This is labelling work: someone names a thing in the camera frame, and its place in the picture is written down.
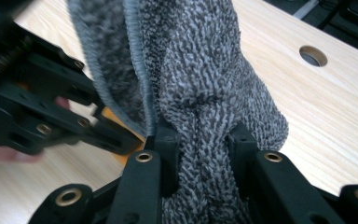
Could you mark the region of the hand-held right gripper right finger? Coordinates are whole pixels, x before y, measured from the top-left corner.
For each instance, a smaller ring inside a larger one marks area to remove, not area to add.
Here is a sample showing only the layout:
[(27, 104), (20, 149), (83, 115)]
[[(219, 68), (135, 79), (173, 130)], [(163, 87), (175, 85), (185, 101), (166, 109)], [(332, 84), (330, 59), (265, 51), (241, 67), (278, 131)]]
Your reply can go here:
[(239, 123), (228, 135), (228, 155), (240, 196), (250, 191), (251, 166), (257, 152), (257, 142), (243, 123)]

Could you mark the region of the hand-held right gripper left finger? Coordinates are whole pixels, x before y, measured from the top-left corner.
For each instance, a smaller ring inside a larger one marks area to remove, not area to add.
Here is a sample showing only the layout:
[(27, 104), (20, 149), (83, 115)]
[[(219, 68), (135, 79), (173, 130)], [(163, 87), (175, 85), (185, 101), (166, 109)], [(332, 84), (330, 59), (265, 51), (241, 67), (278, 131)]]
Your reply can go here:
[(158, 121), (154, 135), (146, 139), (145, 149), (157, 152), (161, 159), (161, 195), (171, 197), (178, 189), (178, 132), (165, 119)]

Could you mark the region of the grey speckled cloth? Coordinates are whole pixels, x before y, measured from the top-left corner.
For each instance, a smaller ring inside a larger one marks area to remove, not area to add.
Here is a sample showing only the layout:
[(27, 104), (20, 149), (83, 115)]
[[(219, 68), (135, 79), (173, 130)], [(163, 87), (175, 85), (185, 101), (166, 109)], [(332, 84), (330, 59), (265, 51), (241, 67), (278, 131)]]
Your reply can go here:
[(241, 53), (231, 0), (68, 0), (96, 89), (127, 127), (158, 119), (179, 133), (179, 188), (163, 224), (247, 224), (227, 136), (244, 124), (259, 148), (282, 147), (288, 124)]

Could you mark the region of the white desk leg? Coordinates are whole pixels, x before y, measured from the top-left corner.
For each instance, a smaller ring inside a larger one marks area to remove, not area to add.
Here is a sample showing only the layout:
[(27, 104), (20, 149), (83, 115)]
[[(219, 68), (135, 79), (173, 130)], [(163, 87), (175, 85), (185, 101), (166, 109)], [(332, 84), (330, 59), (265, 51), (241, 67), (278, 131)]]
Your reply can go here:
[(299, 20), (304, 19), (313, 9), (319, 5), (319, 0), (309, 0), (301, 8), (299, 8), (293, 16)]

